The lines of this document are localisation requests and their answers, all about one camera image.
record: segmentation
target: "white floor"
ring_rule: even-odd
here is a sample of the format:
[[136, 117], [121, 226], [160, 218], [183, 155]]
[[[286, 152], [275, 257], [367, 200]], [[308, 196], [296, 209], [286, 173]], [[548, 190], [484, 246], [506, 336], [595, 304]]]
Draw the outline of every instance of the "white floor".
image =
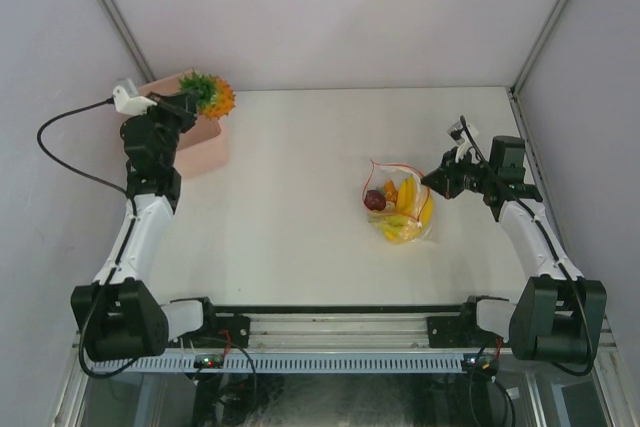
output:
[[480, 194], [436, 198], [431, 241], [388, 243], [360, 202], [371, 164], [436, 168], [464, 114], [488, 157], [518, 135], [502, 88], [243, 92], [228, 118], [231, 161], [184, 181], [158, 250], [159, 301], [450, 304], [517, 300], [525, 277]]

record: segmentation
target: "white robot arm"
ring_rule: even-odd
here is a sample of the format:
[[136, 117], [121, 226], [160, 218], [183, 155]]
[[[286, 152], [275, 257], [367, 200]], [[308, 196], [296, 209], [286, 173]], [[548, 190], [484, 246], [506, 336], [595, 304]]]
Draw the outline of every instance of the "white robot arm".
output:
[[127, 209], [104, 266], [71, 296], [81, 355], [86, 348], [95, 362], [162, 354], [170, 340], [203, 326], [208, 304], [187, 299], [160, 306], [145, 285], [180, 197], [173, 161], [180, 133], [195, 123], [196, 97], [142, 97], [125, 81], [113, 98], [119, 112], [132, 116], [120, 129], [129, 158]]
[[[549, 225], [538, 189], [524, 183], [524, 141], [494, 137], [487, 161], [473, 139], [477, 130], [464, 117], [448, 133], [458, 147], [443, 155], [440, 167], [422, 179], [423, 185], [446, 199], [464, 190], [483, 194], [529, 276], [517, 304], [490, 297], [470, 299], [469, 335], [473, 330], [498, 335], [522, 360], [592, 365], [606, 291], [601, 282], [585, 280], [567, 257]], [[478, 163], [473, 162], [470, 147]]]

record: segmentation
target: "clear plastic bag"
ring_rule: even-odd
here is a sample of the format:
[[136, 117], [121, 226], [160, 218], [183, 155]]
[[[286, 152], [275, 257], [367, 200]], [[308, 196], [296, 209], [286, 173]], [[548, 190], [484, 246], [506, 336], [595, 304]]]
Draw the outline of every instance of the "clear plastic bag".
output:
[[426, 237], [434, 202], [431, 189], [420, 183], [424, 174], [409, 165], [371, 163], [371, 175], [362, 189], [369, 223], [394, 244]]

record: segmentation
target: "red fruit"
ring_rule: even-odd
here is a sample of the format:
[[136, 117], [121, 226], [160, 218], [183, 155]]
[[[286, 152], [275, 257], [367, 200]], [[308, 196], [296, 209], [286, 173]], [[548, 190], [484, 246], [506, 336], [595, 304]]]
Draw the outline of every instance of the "red fruit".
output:
[[370, 190], [364, 197], [364, 205], [369, 210], [384, 210], [387, 207], [387, 200], [384, 195], [377, 190]]

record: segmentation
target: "pink tray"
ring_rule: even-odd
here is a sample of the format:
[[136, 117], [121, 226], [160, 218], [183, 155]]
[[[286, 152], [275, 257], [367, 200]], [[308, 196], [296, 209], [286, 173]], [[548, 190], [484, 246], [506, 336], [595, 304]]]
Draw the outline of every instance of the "pink tray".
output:
[[[181, 72], [143, 85], [138, 92], [140, 95], [149, 92], [176, 94], [180, 90], [179, 79], [191, 72]], [[188, 179], [223, 166], [229, 161], [229, 155], [227, 128], [217, 120], [198, 116], [196, 125], [180, 136], [174, 166], [183, 178]]]

